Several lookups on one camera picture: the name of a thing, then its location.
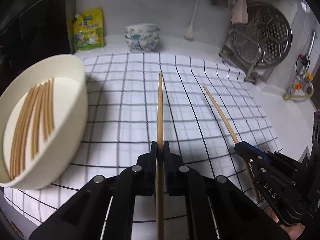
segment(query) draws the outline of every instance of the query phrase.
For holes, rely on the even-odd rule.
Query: white bowl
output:
[[[159,31],[159,25],[155,23],[140,23],[135,25],[125,26],[126,33],[147,33]]]
[[[125,40],[131,51],[151,51],[157,46],[159,38],[143,41],[133,40],[129,38],[126,38]]]
[[[31,160],[30,122],[26,169],[9,179],[10,152],[15,124],[29,88],[54,77],[53,117],[55,130],[43,142],[39,129],[39,152]],[[0,97],[0,187],[38,189],[55,181],[71,161],[82,138],[88,113],[84,65],[73,55],[41,60],[21,73]]]

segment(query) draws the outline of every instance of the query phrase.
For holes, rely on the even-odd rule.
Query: faucet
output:
[[[293,81],[291,82],[290,86],[287,88],[285,94],[282,96],[283,99],[285,101],[288,100],[293,100],[293,99],[303,99],[303,98],[311,98],[313,96],[313,92],[314,92],[314,88],[313,88],[313,84],[312,84],[312,75],[310,75],[308,73],[308,68],[309,68],[309,64],[310,64],[310,55],[313,49],[313,45],[315,43],[315,39],[318,37],[317,32],[314,30],[312,32],[312,38],[311,38],[311,42],[310,42],[310,46],[308,49],[308,52],[306,53],[306,55],[300,55],[296,61],[296,76],[293,79]],[[297,63],[298,60],[301,59],[301,67],[299,69],[299,71],[297,71]],[[303,96],[295,96],[294,93],[297,90],[301,89],[301,85],[300,82],[301,81],[305,81],[308,86],[311,88],[311,92],[308,95],[303,95]]]

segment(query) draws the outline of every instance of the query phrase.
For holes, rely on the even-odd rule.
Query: chopstick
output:
[[[19,176],[19,174],[25,170],[26,145],[33,110],[35,113],[31,129],[31,159],[33,159],[39,151],[40,115],[42,115],[44,141],[48,139],[54,130],[53,81],[54,78],[31,87],[23,102],[11,144],[10,180]]]
[[[157,240],[164,240],[164,193],[163,193],[163,90],[162,73],[159,73],[157,113],[157,165],[156,165],[156,218]]]
[[[32,94],[32,97],[31,97],[30,102],[27,106],[27,109],[26,109],[25,123],[24,123],[24,127],[23,127],[23,134],[22,134],[22,140],[21,140],[21,151],[20,151],[20,153],[18,152],[19,158],[17,158],[18,163],[19,163],[19,159],[20,159],[20,165],[17,165],[17,167],[16,167],[16,171],[18,171],[16,176],[18,176],[25,169],[27,135],[28,135],[33,106],[35,104],[35,101],[36,101],[36,98],[37,98],[37,95],[39,92],[39,88],[40,88],[40,86],[37,85],[33,94]]]
[[[225,117],[224,113],[221,111],[219,105],[217,104],[217,102],[214,100],[213,96],[210,94],[209,90],[206,88],[206,86],[202,86],[205,90],[205,92],[207,93],[208,97],[211,99],[211,102],[213,103],[214,107],[217,109],[221,119],[223,120],[225,126],[227,127],[230,135],[231,135],[231,138],[233,139],[234,143],[237,144],[239,141],[238,141],[238,138],[235,134],[235,132],[233,131],[233,129],[231,128],[227,118]],[[252,187],[252,190],[253,190],[253,194],[256,198],[256,201],[257,203],[260,203],[261,201],[261,198],[260,198],[260,195],[259,195],[259,192],[257,190],[257,188],[255,187],[255,185],[253,184],[253,175],[252,175],[252,172],[251,172],[251,169],[249,167],[249,164],[243,159],[242,159],[242,162],[244,164],[244,168],[245,168],[245,171],[247,173],[247,176],[249,178],[249,181],[250,181],[250,184],[251,184],[251,187]]]
[[[49,86],[49,104],[48,104],[48,115],[49,115],[49,135],[54,130],[54,123],[53,123],[53,82],[54,78],[50,80],[50,86]]]
[[[23,116],[25,113],[25,110],[27,108],[27,105],[30,101],[30,98],[32,96],[32,93],[34,91],[35,87],[30,88],[28,91],[28,94],[23,102],[22,108],[20,110],[20,114],[16,123],[16,127],[14,129],[14,135],[13,135],[13,140],[12,140],[12,144],[11,144],[11,155],[10,155],[10,168],[9,168],[9,178],[10,179],[14,179],[14,167],[15,162],[16,162],[16,154],[17,154],[17,150],[20,149],[20,142],[21,140],[19,140],[20,137],[20,133],[21,133],[21,125],[22,125],[22,121],[23,121]]]
[[[49,91],[49,83],[48,80],[44,82],[44,92],[42,95],[42,103],[41,103],[41,113],[42,113],[42,133],[44,136],[44,141],[46,141],[48,139],[48,117],[47,117],[47,94]]]
[[[40,110],[41,110],[43,93],[44,93],[44,84],[40,84],[38,96],[36,98],[35,115],[33,118],[33,125],[32,125],[31,159],[33,159],[36,156],[36,153],[38,152]]]

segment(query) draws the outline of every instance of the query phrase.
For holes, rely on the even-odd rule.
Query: stacked bowls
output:
[[[159,41],[159,25],[141,23],[125,26],[125,39],[131,51],[151,51]]]

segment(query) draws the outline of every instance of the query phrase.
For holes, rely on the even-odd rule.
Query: pink cloth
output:
[[[234,7],[231,9],[231,22],[232,24],[247,24],[248,23],[248,10],[247,0],[233,0]]]

